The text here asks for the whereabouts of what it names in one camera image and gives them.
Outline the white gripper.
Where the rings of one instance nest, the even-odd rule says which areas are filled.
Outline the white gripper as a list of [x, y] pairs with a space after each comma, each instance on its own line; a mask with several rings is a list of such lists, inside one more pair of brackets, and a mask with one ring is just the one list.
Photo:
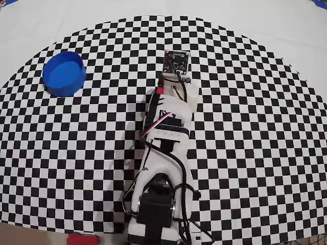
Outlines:
[[190, 128], [198, 97], [199, 87], [190, 78], [178, 80], [177, 75], [170, 78], [160, 75], [157, 87], [151, 95], [145, 128], [150, 128], [167, 113], [169, 116], [160, 125]]

